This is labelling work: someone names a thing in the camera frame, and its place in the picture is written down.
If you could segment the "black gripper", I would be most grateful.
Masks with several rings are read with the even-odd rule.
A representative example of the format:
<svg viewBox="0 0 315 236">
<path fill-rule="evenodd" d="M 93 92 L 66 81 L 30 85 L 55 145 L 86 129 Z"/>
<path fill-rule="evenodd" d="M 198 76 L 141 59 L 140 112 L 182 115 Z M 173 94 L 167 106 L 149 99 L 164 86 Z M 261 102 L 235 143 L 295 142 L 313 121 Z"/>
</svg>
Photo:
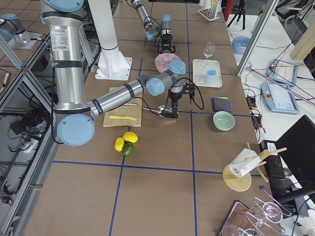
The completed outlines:
<svg viewBox="0 0 315 236">
<path fill-rule="evenodd" d="M 176 47 L 171 43 L 173 36 L 171 34 L 163 34 L 161 36 L 161 43 L 157 46 L 157 53 L 175 53 Z"/>
<path fill-rule="evenodd" d="M 183 83 L 180 86 L 175 86 L 169 90 L 169 98 L 171 99 L 172 115 L 178 117 L 178 101 L 182 98 L 182 95 L 189 95 L 190 100 L 194 99 L 195 88 L 193 84 Z"/>
</svg>

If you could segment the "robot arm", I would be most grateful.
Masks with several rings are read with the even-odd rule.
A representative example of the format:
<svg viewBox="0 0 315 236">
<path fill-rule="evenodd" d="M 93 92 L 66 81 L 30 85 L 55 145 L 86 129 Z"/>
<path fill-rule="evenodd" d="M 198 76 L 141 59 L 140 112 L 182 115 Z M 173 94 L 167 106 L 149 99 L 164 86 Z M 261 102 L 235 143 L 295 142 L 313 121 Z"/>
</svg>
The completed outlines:
<svg viewBox="0 0 315 236">
<path fill-rule="evenodd" d="M 147 41 L 155 41 L 158 54 L 175 53 L 176 47 L 172 43 L 173 35 L 171 32 L 171 17 L 164 14 L 159 23 L 153 17 L 149 16 L 141 0 L 131 0 L 132 7 L 136 10 L 143 27 L 146 30 Z"/>
<path fill-rule="evenodd" d="M 100 98 L 87 101 L 79 38 L 83 27 L 82 7 L 81 0 L 41 2 L 42 20 L 50 30 L 53 78 L 57 81 L 59 100 L 54 107 L 56 134 L 63 144 L 74 147 L 92 139 L 95 117 L 145 92 L 158 96 L 167 90 L 182 88 L 186 72 L 185 63 L 176 59 L 158 75 L 141 76 L 129 81 L 132 59 L 125 57 L 119 50 L 110 2 L 91 0 L 89 7 L 101 47 L 96 76 L 99 79 L 123 80 L 125 84 Z"/>
</svg>

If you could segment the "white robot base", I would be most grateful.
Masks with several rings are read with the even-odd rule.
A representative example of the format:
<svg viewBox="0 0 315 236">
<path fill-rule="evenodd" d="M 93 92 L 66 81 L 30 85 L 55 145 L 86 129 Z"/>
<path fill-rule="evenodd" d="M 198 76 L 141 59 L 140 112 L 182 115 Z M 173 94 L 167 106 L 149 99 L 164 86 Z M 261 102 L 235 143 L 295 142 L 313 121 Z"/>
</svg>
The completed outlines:
<svg viewBox="0 0 315 236">
<path fill-rule="evenodd" d="M 101 47 L 95 78 L 99 80 L 127 81 L 132 58 L 119 50 L 110 1 L 88 1 Z"/>
</svg>

